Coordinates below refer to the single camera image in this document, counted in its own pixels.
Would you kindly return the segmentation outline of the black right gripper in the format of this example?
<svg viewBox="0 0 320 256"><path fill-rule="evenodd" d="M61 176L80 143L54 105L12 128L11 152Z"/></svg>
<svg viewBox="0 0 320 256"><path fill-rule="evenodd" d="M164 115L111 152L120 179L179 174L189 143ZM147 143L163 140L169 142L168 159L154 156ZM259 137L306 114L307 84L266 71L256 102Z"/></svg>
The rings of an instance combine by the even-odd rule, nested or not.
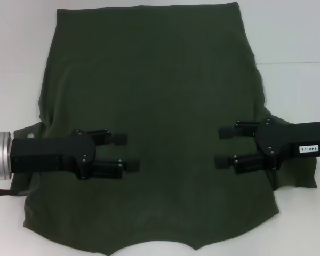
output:
<svg viewBox="0 0 320 256"><path fill-rule="evenodd" d="M274 120L264 123L237 121L234 125L218 129L220 139L253 137L263 152L232 156L215 156L217 169L233 168L236 174L270 169L278 170L281 164L293 158L320 157L320 122L282 124Z"/></svg>

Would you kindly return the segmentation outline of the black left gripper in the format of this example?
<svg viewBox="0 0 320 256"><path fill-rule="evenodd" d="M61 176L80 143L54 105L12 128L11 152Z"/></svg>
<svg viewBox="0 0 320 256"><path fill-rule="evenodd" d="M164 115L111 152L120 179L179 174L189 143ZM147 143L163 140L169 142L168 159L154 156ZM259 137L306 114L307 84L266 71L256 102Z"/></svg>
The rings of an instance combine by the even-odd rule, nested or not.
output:
<svg viewBox="0 0 320 256"><path fill-rule="evenodd" d="M140 171L140 161L93 161L95 145L123 146L127 134L112 133L109 129L73 132L63 138L13 139L11 171L14 174L66 171L80 180L88 179L92 163L92 177L121 179L124 173Z"/></svg>

